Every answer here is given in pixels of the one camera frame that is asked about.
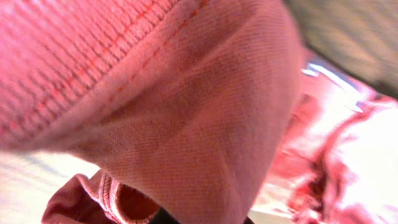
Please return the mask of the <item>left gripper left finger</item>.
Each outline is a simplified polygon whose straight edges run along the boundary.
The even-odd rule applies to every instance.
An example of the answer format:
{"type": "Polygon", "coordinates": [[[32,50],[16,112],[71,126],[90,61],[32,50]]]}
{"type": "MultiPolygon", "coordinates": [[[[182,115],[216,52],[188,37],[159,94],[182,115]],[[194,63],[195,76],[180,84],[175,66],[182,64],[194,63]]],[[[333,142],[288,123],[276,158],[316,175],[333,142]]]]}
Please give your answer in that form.
{"type": "Polygon", "coordinates": [[[148,224],[180,224],[164,208],[160,208],[148,224]]]}

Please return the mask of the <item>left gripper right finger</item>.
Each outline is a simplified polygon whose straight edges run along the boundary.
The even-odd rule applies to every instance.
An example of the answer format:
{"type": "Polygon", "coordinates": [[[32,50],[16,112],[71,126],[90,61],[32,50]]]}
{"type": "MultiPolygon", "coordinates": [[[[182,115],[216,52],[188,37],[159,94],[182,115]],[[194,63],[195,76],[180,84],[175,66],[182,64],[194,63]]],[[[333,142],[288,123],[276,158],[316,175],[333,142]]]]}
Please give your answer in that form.
{"type": "Polygon", "coordinates": [[[243,224],[254,224],[254,222],[249,217],[246,217],[243,224]]]}

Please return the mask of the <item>red t-shirt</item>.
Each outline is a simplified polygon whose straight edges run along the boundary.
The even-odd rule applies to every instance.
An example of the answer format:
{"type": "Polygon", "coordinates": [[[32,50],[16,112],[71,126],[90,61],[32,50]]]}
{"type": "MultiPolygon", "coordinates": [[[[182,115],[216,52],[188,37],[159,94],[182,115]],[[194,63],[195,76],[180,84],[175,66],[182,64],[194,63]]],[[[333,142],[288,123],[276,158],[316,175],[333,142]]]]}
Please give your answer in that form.
{"type": "Polygon", "coordinates": [[[1,150],[98,166],[43,223],[396,223],[397,2],[2,1],[1,150]]]}

